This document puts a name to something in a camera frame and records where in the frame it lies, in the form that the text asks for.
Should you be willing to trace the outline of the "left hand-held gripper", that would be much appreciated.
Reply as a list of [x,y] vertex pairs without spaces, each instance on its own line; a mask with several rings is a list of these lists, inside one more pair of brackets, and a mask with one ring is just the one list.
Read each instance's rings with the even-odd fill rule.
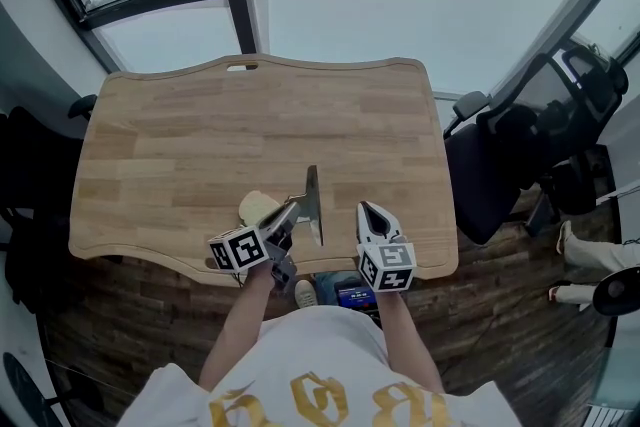
[[241,274],[270,261],[276,287],[283,291],[290,289],[297,273],[289,254],[292,248],[291,233],[300,211],[295,201],[289,201],[267,214],[257,226],[237,228],[209,240],[207,267]]

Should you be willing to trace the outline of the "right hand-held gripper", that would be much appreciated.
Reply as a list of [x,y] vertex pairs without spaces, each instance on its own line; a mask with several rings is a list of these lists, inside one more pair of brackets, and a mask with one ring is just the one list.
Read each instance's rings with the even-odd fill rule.
[[398,219],[380,206],[373,206],[371,230],[369,204],[356,208],[357,270],[375,293],[409,289],[417,268],[414,245],[404,236]]

